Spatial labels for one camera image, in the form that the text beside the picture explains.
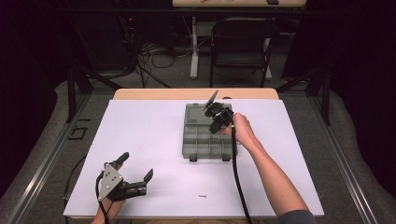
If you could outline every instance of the dark background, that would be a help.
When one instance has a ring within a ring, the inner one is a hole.
[[[61,5],[82,2],[69,1]],[[342,34],[346,44],[333,52],[336,57],[333,57],[332,90],[342,97],[354,121],[361,155],[378,182],[395,197],[396,3],[359,2],[363,7],[354,11],[359,15],[358,20],[355,17],[351,23],[349,34]],[[111,6],[105,0],[97,3]],[[141,7],[171,6],[170,1],[144,3],[149,5]],[[79,64],[104,68],[128,67],[131,55],[122,44],[122,31],[115,18],[80,16],[73,24],[64,18],[49,17],[34,1],[14,0],[1,5],[0,80],[5,91],[1,95],[4,113],[0,168],[7,174],[1,181],[3,195],[50,118],[57,99],[54,88],[66,80],[70,68],[67,55],[73,55]],[[349,7],[354,4],[311,0],[306,5],[307,10]],[[141,25],[150,27],[147,25],[157,24],[155,20],[162,21],[158,29],[147,29],[144,34],[160,37],[154,40],[171,46],[172,19],[147,17]],[[341,21],[301,20],[283,76],[297,77],[323,63],[342,24]],[[60,30],[67,43],[61,43],[57,37]],[[80,35],[87,37],[85,42]],[[64,46],[68,46],[69,51],[65,52]]]

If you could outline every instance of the black sleeve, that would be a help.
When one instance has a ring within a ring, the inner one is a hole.
[[[314,215],[306,210],[295,210],[278,218],[281,224],[317,224]]]

